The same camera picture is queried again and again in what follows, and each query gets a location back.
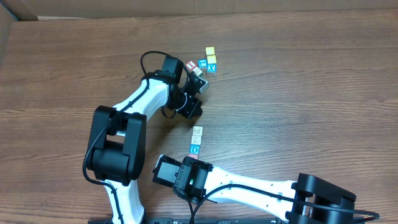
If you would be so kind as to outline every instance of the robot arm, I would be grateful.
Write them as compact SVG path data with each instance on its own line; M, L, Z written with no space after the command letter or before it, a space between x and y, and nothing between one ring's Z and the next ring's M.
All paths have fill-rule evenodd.
M259 180L188 156L182 163L160 156L152 181L173 188L177 196L198 206L206 199L216 203L237 202L290 224L349 224L356 212L373 215L369 220L378 218L376 213L353 210L355 194L308 174L299 174L298 181ZM308 203L313 195L314 203ZM313 207L310 215L305 215L306 205Z
M182 69L180 60L166 57L162 69L148 73L131 96L113 108L99 106L94 112L86 167L109 185L105 189L113 209L113 224L139 224L144 216L136 180L144 165L146 122L163 106L188 119L202 113L201 101L194 96L203 93L209 84L191 73L185 88L179 88ZM107 135L115 134L124 136L124 142L106 139Z

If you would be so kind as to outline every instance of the toy block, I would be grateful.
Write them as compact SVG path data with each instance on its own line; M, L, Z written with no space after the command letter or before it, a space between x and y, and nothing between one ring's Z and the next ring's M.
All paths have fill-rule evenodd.
M200 146L198 145L191 145L191 148L189 149L189 153L191 154L199 154L200 151Z
M194 159L198 159L199 158L198 154L189 153L188 156L191 157L191 158L194 158Z
M198 60L198 67L199 68L207 68L207 59Z
M192 136L191 144L200 146L200 143L201 143L201 136Z
M192 135L201 136L202 132L203 132L203 127L194 126Z
M185 66L187 66L187 69L192 72L194 68L197 67L197 65L195 64L195 62L193 61L189 61Z
M217 72L217 65L216 64L208 64L207 65L207 72Z
M215 55L207 56L207 63L208 64L217 63L216 56Z
M202 77L203 76L203 71L200 70L200 68L195 67L193 69L193 72L195 73L196 76Z
M206 55L214 55L214 54L216 54L215 50L214 50L214 47L207 47L206 48Z

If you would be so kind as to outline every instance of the black cable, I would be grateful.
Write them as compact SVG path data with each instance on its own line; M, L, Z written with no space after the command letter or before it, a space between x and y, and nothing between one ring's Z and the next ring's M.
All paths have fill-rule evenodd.
M174 118L174 116L177 114L177 110L174 110L172 116L167 116L166 112L164 111L164 106L162 106L161 112L162 112L162 115L163 115L165 118L168 118L168 119Z
M148 51L148 52L143 53L143 54L141 55L141 59L139 60L139 63L141 64L141 68L142 68L142 71L144 72L144 76L147 75L147 71L146 71L145 68L144 68L144 62L143 62L143 60L144 60L144 57L145 57L146 55L149 55L149 54L162 54L162 55L165 55L165 56L168 56L168 57L173 57L173 56L169 55L168 53L161 52L161 51L157 51L157 50L150 50L150 51Z
M195 217L198 209L207 200L208 197L210 197L211 195L213 195L214 193L216 193L216 192L218 192L220 190L228 189L228 188L231 188L231 187L237 187L237 188L242 188L242 189L246 189L246 190L251 190L251 191L254 191L254 192L257 192L257 193L260 193L260 194L264 194L266 196L277 198L278 200L285 200L285 201L288 201L288 202L296 202L296 203L299 203L299 204L302 204L302 205L306 205L306 206L309 206L309 207L313 207L313 208L319 208L319 209L335 211L335 212L345 212L345 213L357 214L357 215L371 215L372 216L372 217L362 218L360 220L355 220L353 223L368 222L368 221L377 220L378 218L380 218L380 215L378 213L376 213L376 212L369 212L369 211L364 211L364 210L343 209L343 208L335 208L335 207L317 205L317 204L314 204L314 203L302 202L302 201L299 201L299 200L294 199L294 198L289 198L289 197L273 194L273 193L270 193L270 192L266 192L264 190L256 189L254 187L249 187L249 186L245 186L245 185L241 185L241 184L227 184L227 185L218 187L218 188L212 190L211 192L209 192L208 194L206 194L206 196L200 201L200 203L194 209L194 211L193 211L193 213L191 215L191 219L189 220L189 224L194 224L194 217Z
M193 214L193 208L192 208L191 202L188 202L188 205L189 205L189 210L191 210L191 215L192 215Z

